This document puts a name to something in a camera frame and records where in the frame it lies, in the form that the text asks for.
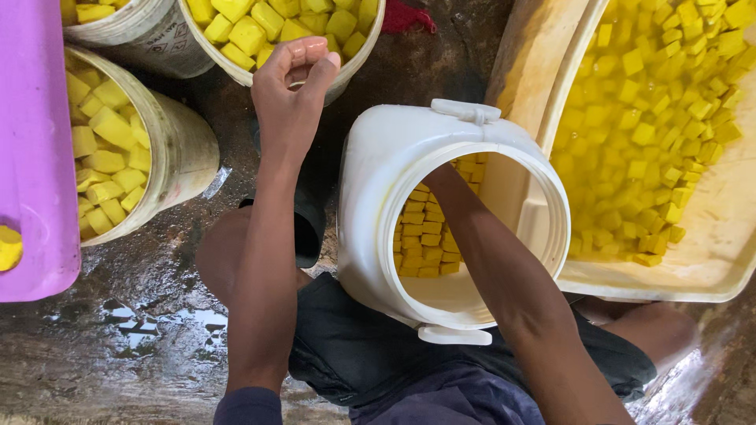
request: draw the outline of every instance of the white plastic jar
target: white plastic jar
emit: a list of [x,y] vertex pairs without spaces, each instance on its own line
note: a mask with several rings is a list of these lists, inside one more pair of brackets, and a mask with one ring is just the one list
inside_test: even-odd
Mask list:
[[[339,202],[339,280],[366,306],[421,323],[420,338],[432,343],[487,345],[491,335],[481,329],[496,325],[464,263],[458,273],[438,278],[396,273],[392,241],[398,215],[415,186],[441,164],[493,153],[481,200],[516,228],[553,277],[567,257],[570,217],[562,182],[527,132],[500,114],[494,107],[442,99],[430,108],[381,105],[361,114],[349,133]],[[521,200],[525,190],[524,182],[514,188],[507,178],[517,164],[538,183],[524,203],[510,202]],[[544,216],[548,226],[530,226]]]
[[63,35],[118,64],[172,78],[195,77],[215,65],[191,35],[177,0],[131,0],[104,19],[65,26]]

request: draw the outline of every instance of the white bucket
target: white bucket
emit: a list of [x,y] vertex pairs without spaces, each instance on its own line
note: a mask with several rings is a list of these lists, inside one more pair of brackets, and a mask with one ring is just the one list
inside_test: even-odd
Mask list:
[[[464,264],[459,273],[439,278],[396,273],[396,219],[410,192],[441,164],[476,152],[500,154],[489,156],[481,200],[510,226],[512,216],[547,217],[548,226],[518,228],[517,235],[552,276],[567,257],[569,205],[562,182],[525,130],[499,116],[494,107],[435,99],[431,108],[372,107],[349,133],[339,201],[339,279],[366,306],[426,324],[419,332],[429,342],[485,345],[491,335],[480,329],[496,324]],[[543,202],[511,202],[506,175],[517,164],[533,175]]]
[[144,196],[112,230],[82,242],[89,247],[129,234],[160,211],[202,193],[215,178],[220,155],[215,135],[197,113],[147,90],[131,73],[90,51],[75,47],[66,51],[118,83],[144,122],[152,153]]
[[65,26],[63,35],[120,64],[172,78],[198,76],[215,65],[190,35],[177,0],[131,0],[104,19]]
[[[210,41],[208,41],[208,39],[205,38],[205,35],[203,34],[203,30],[198,27],[197,23],[194,22],[194,19],[192,18],[191,12],[189,10],[189,5],[187,4],[187,0],[179,0],[179,2],[181,4],[181,12],[184,13],[184,19],[189,23],[189,29],[191,30],[192,35],[194,35],[194,38],[197,39],[197,41],[200,43],[200,46],[202,46],[202,48],[207,52],[212,60],[220,65],[221,68],[223,68],[223,70],[225,70],[226,73],[234,79],[234,81],[238,82],[241,85],[252,87],[253,73],[241,69],[235,63],[228,60]],[[333,84],[328,89],[328,92],[326,92],[326,105],[336,100],[346,90],[346,86],[349,84],[349,80],[352,79],[357,70],[359,70],[367,60],[367,56],[373,50],[373,47],[376,44],[376,40],[378,39],[378,35],[380,35],[381,26],[383,25],[383,15],[385,14],[385,12],[386,0],[379,0],[378,15],[373,22],[373,27],[370,29],[370,33],[367,35],[365,44],[362,45],[360,51],[349,62],[347,62],[346,65],[341,67],[341,72],[339,72],[336,80],[333,81]]]

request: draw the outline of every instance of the stacked yellow cubes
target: stacked yellow cubes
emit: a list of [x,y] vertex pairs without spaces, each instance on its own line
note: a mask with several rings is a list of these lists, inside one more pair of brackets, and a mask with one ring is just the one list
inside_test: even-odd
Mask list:
[[67,54],[68,90],[79,233],[82,240],[122,222],[144,195],[150,137],[116,82]]
[[95,22],[116,13],[130,0],[60,0],[63,26]]
[[[478,193],[488,154],[478,153],[451,161]],[[462,256],[435,196],[420,183],[404,202],[394,230],[394,265],[399,276],[437,278],[460,270]]]
[[274,44],[305,36],[325,36],[342,64],[366,41],[378,0],[187,0],[205,38],[231,62],[260,68]]
[[702,173],[741,138],[738,81],[756,64],[751,0],[611,0],[570,88],[551,163],[571,259],[653,266]]

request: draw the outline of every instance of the bucket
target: bucket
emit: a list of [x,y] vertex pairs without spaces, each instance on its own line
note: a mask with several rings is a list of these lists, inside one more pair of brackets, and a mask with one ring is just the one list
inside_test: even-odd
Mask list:
[[[435,99],[432,107],[382,105],[361,114],[342,165],[339,202],[339,279],[350,296],[398,319],[424,324],[432,343],[491,343],[481,329],[496,323],[464,264],[438,278],[401,278],[393,260],[395,223],[407,196],[432,170],[462,155],[489,155],[479,196],[511,227],[521,210],[548,224],[518,237],[552,276],[567,256],[570,218],[567,195],[541,149],[501,111],[479,104]],[[521,166],[533,175],[544,202],[524,210],[511,203],[504,178]]]
[[214,65],[189,34],[176,0],[131,0],[104,19],[65,26],[63,35],[120,64],[172,78],[198,76]]
[[[532,14],[529,20],[525,15],[521,20],[510,19],[501,45],[510,46],[518,39],[535,39],[541,40],[542,45],[555,47],[537,51],[522,48],[514,60],[519,67],[511,70],[494,67],[494,73],[502,73],[498,79],[508,83],[513,81],[510,74],[514,73],[541,76],[543,81],[536,85],[538,90],[531,90],[532,84],[513,82],[500,94],[496,92],[499,87],[492,88],[487,96],[490,102],[498,96],[500,102],[509,105],[512,113],[508,118],[524,126],[534,123],[528,130],[538,135],[536,142],[545,155],[551,153],[567,94],[608,0],[552,3],[574,13],[562,14],[560,9],[549,9],[546,5],[542,14]],[[558,31],[548,25],[552,21],[560,22]],[[744,38],[754,44],[756,28],[749,27]],[[505,63],[512,54],[513,49],[504,52],[500,48],[497,63]],[[528,60],[534,56],[538,60]],[[549,73],[545,73],[543,64],[555,61],[559,63],[558,72],[549,68]],[[751,159],[756,157],[756,144],[752,143],[756,138],[756,122],[752,119],[756,113],[756,73],[746,74],[739,86],[745,97],[737,105],[735,115],[744,137],[730,144],[719,162],[703,174],[679,224],[687,230],[685,238],[669,247],[663,262],[651,268],[634,262],[569,260],[556,280],[561,290],[615,299],[725,302],[745,288],[756,269],[756,185],[752,184],[756,180],[756,167]],[[545,98],[542,88],[548,91],[547,103],[542,102]],[[530,188],[528,179],[523,181],[524,193],[528,193],[532,181]],[[533,226],[545,223],[545,219],[536,219]]]
[[210,126],[194,111],[147,90],[131,73],[96,54],[76,47],[67,52],[118,83],[144,122],[152,152],[144,196],[112,230],[82,242],[89,247],[129,234],[160,211],[202,193],[215,178],[220,154]]
[[[238,82],[241,85],[252,87],[253,73],[241,69],[236,64],[228,60],[208,39],[206,39],[203,34],[203,30],[198,27],[197,23],[195,23],[194,19],[192,18],[187,0],[178,1],[181,5],[181,12],[184,13],[184,19],[189,25],[189,30],[191,31],[197,42],[200,43],[202,49],[204,49],[205,52],[207,52],[207,54],[212,58],[212,60],[220,65],[221,68],[223,68],[223,70],[225,70],[226,73],[231,76],[232,79],[234,79],[234,81]],[[360,51],[349,62],[341,67],[339,75],[336,77],[336,80],[333,81],[333,84],[331,84],[331,87],[328,88],[328,91],[326,92],[326,105],[331,104],[346,90],[346,86],[349,84],[349,80],[352,79],[357,70],[359,70],[367,60],[367,56],[373,50],[373,47],[376,44],[376,40],[378,39],[378,35],[380,35],[381,26],[383,25],[383,15],[385,14],[385,12],[386,0],[379,0],[378,15],[376,15],[376,19],[373,22],[373,27],[370,29],[370,33],[367,35],[367,40],[362,45]]]

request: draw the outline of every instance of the purple plastic container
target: purple plastic container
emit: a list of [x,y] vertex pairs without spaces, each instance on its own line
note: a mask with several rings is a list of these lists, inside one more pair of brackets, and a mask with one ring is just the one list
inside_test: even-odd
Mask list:
[[81,267],[63,33],[58,2],[4,4],[0,26],[0,225],[23,257],[0,271],[0,302],[59,293]]

